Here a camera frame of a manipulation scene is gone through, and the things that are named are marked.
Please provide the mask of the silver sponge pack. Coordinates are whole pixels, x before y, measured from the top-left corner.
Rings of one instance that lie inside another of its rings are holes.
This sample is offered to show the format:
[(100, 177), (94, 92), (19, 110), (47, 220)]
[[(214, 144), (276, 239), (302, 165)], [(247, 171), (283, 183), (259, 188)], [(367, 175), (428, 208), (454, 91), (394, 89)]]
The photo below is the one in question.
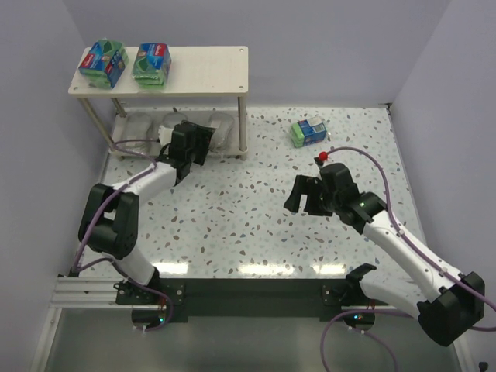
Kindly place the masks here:
[(173, 129), (177, 124), (181, 123), (183, 120), (186, 120), (187, 117), (179, 112), (168, 112), (159, 122), (157, 127), (157, 134), (160, 134), (165, 129)]
[(153, 119), (150, 115), (144, 112), (130, 114), (117, 147), (141, 155), (149, 155), (152, 132)]
[(208, 125), (214, 129), (209, 149), (217, 153), (224, 151), (229, 145), (229, 137), (234, 126), (234, 118), (223, 112), (213, 112), (208, 119)]

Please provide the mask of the green sponge pack barcode label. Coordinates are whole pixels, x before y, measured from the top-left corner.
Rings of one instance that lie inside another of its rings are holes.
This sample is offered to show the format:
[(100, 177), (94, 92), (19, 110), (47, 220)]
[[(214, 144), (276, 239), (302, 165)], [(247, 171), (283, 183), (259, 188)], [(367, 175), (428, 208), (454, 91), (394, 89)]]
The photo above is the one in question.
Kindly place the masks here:
[(329, 131), (320, 116), (299, 120), (290, 127), (290, 138), (295, 148), (320, 143), (328, 137)]

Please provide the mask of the green sponge pack blue label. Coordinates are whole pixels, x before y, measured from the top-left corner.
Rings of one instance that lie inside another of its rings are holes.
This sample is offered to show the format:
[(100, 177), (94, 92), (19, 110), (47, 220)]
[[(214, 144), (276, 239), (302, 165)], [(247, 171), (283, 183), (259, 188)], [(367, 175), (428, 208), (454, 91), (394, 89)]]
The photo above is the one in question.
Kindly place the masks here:
[(166, 43), (141, 43), (132, 78), (140, 88), (162, 89), (167, 83), (171, 62), (170, 48)]

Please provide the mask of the green sponge pack red logo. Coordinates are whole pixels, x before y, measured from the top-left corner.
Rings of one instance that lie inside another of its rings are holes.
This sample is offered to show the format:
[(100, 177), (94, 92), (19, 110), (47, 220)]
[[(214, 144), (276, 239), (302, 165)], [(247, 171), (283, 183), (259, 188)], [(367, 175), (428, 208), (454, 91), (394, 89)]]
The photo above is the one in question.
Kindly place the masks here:
[(97, 40), (84, 55), (78, 71), (95, 88), (113, 89), (126, 65), (129, 57), (124, 43), (117, 40)]

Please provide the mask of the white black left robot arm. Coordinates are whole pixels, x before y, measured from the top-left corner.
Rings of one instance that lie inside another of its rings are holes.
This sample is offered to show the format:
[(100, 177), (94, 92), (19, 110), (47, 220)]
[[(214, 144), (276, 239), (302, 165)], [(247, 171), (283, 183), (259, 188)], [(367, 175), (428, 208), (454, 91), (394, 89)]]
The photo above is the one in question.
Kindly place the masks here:
[(183, 120), (159, 140), (157, 157), (142, 155), (150, 162), (145, 170), (117, 184), (94, 185), (78, 230), (80, 246), (72, 271), (79, 273), (99, 262), (79, 265), (88, 247), (135, 286), (159, 291), (159, 271), (137, 247), (140, 206), (180, 184), (193, 164), (203, 165), (214, 133), (212, 127)]

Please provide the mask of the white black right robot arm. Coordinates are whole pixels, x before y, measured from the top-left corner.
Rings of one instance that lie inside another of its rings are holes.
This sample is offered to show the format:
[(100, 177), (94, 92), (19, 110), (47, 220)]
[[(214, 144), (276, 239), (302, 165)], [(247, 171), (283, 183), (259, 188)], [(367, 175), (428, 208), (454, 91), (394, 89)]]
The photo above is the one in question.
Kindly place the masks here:
[[(306, 199), (305, 206), (300, 201)], [(337, 215), (339, 220), (378, 245), (418, 287), (407, 296), (386, 284), (377, 266), (364, 263), (346, 275), (354, 291), (385, 302), (418, 320), (424, 333), (440, 346), (449, 346), (484, 316), (484, 280), (462, 274), (441, 260), (404, 226), (392, 222), (386, 202), (373, 192), (361, 192), (341, 163), (320, 167), (317, 177), (298, 175), (284, 208), (309, 215)]]

